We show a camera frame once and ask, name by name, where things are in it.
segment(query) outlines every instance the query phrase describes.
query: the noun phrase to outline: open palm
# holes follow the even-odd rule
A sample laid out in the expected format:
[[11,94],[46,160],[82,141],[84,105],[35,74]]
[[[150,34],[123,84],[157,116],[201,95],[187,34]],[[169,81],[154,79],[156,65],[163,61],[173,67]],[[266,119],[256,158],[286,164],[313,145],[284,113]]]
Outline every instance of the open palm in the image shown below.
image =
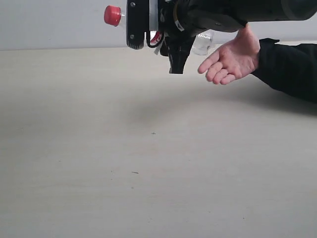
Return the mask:
[[229,84],[247,76],[258,67],[259,51],[259,39],[247,24],[232,41],[212,53],[199,66],[198,73],[207,72],[207,81],[214,84]]

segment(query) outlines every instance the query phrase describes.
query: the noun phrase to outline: table surface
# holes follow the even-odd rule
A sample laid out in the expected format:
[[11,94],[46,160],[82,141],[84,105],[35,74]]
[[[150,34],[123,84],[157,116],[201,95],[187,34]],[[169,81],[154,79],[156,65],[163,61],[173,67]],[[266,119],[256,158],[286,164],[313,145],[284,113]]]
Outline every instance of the table surface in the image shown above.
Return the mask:
[[203,59],[0,52],[0,237],[317,237],[316,106]]

